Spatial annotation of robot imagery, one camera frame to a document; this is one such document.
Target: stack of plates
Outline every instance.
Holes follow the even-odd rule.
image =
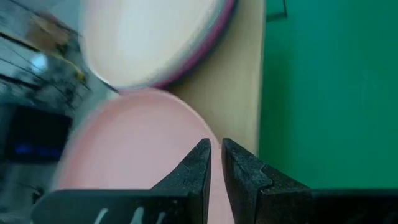
[[[235,0],[88,0],[80,44],[115,89],[162,87],[195,66],[228,23]]]

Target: white marking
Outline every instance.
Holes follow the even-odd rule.
[[[107,208],[103,208],[101,209],[101,211],[99,211],[99,214],[97,216],[97,218],[95,219],[94,224],[100,224],[102,219],[104,218],[105,214],[108,212]]]
[[[142,224],[142,218],[144,217],[144,208],[138,207],[132,216],[130,224]]]
[[[162,224],[164,217],[166,217],[166,213],[165,212],[161,212],[159,214],[159,217],[157,218],[156,224]]]

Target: pink rim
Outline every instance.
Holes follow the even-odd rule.
[[[185,102],[183,102],[181,99],[177,98],[176,96],[167,93],[166,91],[162,90],[157,90],[157,89],[144,89],[144,90],[139,90],[139,91],[132,91],[128,93],[126,96],[122,96],[120,98],[116,98],[115,100],[111,100],[107,105],[105,105],[102,110],[97,110],[95,114],[91,115],[88,121],[86,122],[86,125],[79,130],[79,132],[74,133],[73,141],[68,143],[67,146],[67,153],[63,155],[62,162],[60,163],[57,173],[53,182],[53,189],[64,189],[64,188],[80,188],[80,182],[73,181],[75,180],[76,173],[81,170],[82,163],[85,164],[85,162],[82,162],[82,155],[88,156],[90,152],[88,151],[78,151],[77,149],[83,147],[84,148],[84,141],[87,141],[90,139],[90,135],[87,133],[91,133],[91,135],[94,133],[98,134],[98,131],[101,130],[100,126],[104,125],[106,123],[99,123],[97,122],[98,120],[101,120],[103,118],[107,119],[115,119],[115,117],[105,117],[104,113],[107,112],[108,115],[113,114],[112,111],[115,108],[118,108],[118,106],[121,105],[126,105],[127,99],[131,96],[131,99],[134,99],[133,97],[143,97],[143,95],[147,94],[153,94],[153,95],[160,95],[161,97],[164,97],[165,99],[171,99],[172,101],[177,102],[178,104],[182,105],[190,114],[192,114],[194,117],[196,117],[197,121],[203,126],[203,128],[207,132],[207,136],[209,136],[211,140],[211,145],[212,145],[212,153],[211,153],[211,187],[210,187],[210,202],[209,202],[209,211],[208,211],[208,218],[209,218],[209,224],[215,224],[215,223],[233,223],[233,216],[231,212],[231,207],[229,205],[229,200],[228,200],[228,194],[226,192],[226,187],[224,183],[224,177],[223,177],[223,168],[222,168],[222,163],[221,163],[221,148],[220,145],[209,128],[209,126],[205,123],[203,118],[196,112],[194,111],[191,107],[189,107]],[[94,167],[97,166],[92,166],[93,163],[90,163],[88,169],[83,169],[85,171],[94,169]],[[112,169],[112,166],[108,164],[106,166],[106,170],[109,174],[111,172],[114,175],[114,169]],[[87,175],[87,173],[83,171],[80,174],[83,174],[83,176]],[[90,187],[99,187],[103,188],[104,185],[102,184],[101,186],[98,186],[97,184],[94,184],[92,186],[90,184]]]
[[[174,82],[175,80],[179,79],[183,76],[187,71],[191,70],[197,63],[203,58],[206,57],[206,54],[213,48],[213,46],[217,42],[217,38],[222,34],[224,28],[228,25],[228,21],[230,16],[232,15],[232,11],[234,8],[236,0],[227,0],[225,7],[223,8],[222,12],[220,13],[220,17],[218,21],[213,26],[213,29],[208,34],[208,37],[205,39],[202,46],[197,50],[197,52],[193,55],[191,59],[189,59],[186,64],[175,74],[172,75],[170,78],[159,82],[154,85],[156,88],[162,88],[167,86],[168,84]]]

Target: green surface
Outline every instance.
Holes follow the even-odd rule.
[[[398,187],[398,1],[286,1],[266,24],[260,158],[311,187]]]

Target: dark object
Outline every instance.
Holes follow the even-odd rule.
[[[4,158],[10,162],[41,164],[59,161],[72,119],[31,106],[5,103],[7,118]]]
[[[42,187],[36,187],[37,191],[32,195],[32,204],[36,204],[36,202],[43,196],[44,189]]]
[[[38,85],[27,83],[27,82],[24,82],[24,81],[22,81],[20,79],[17,79],[17,78],[11,78],[11,77],[9,77],[7,75],[0,74],[0,79],[4,80],[6,82],[9,82],[9,83],[15,84],[15,85],[21,85],[21,86],[30,88],[30,89],[35,90],[35,91],[40,89],[40,86],[38,86]]]
[[[398,223],[396,190],[311,190],[230,139],[223,165],[237,224]]]
[[[60,190],[39,200],[33,223],[207,222],[211,144],[203,139],[150,190]]]
[[[18,40],[18,39],[12,38],[12,37],[10,37],[9,35],[7,35],[7,34],[5,34],[5,33],[3,33],[3,32],[0,32],[0,37],[4,38],[4,39],[6,39],[6,40],[9,40],[9,41],[11,41],[11,42],[13,42],[13,43],[15,43],[15,44],[24,46],[25,48],[27,48],[27,49],[29,49],[29,50],[31,50],[31,51],[33,51],[33,52],[38,52],[38,51],[39,51],[39,50],[37,50],[36,48],[30,46],[29,44],[26,44],[25,42],[20,41],[20,40]]]
[[[284,11],[275,13],[275,14],[271,14],[271,15],[267,15],[266,22],[274,22],[274,21],[278,21],[281,19],[287,19],[286,0],[283,0],[282,4],[284,6]]]

